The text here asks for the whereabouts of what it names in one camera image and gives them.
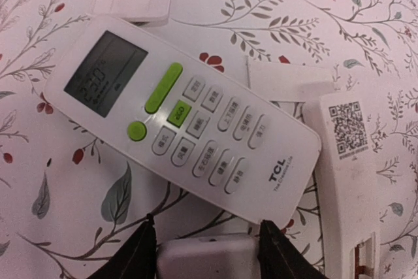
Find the white remote with display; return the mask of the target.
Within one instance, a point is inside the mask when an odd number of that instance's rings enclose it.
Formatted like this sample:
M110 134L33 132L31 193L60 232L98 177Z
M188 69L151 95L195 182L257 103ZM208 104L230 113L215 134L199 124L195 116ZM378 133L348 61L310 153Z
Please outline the white remote with display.
M287 225L321 151L292 115L110 16L90 21L44 96L125 157L251 223Z

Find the slim white remote control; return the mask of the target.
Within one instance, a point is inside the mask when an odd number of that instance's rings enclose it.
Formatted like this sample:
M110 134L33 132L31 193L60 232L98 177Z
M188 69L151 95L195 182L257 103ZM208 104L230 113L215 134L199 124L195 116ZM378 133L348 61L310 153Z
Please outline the slim white remote control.
M319 100L323 151L317 183L325 274L377 278L379 213L377 176L364 105L353 92Z

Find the black-faced white remote control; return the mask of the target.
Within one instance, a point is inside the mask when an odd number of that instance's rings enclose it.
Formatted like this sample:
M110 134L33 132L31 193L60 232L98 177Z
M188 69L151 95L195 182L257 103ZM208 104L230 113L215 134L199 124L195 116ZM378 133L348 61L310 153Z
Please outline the black-faced white remote control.
M162 243L157 278L260 278L258 240L244 233Z

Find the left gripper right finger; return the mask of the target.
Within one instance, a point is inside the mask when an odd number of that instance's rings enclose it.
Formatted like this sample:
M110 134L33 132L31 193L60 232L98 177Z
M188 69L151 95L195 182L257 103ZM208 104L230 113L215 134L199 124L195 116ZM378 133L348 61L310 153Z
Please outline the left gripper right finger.
M271 220L263 220L260 224L257 259L262 279L326 278L324 274L308 263Z

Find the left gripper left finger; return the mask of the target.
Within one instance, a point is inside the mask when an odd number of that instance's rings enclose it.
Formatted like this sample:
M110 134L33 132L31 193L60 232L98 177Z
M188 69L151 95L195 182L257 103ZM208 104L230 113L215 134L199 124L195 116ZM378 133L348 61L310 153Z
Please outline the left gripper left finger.
M120 249L88 279L155 278L157 239L153 215L125 241Z

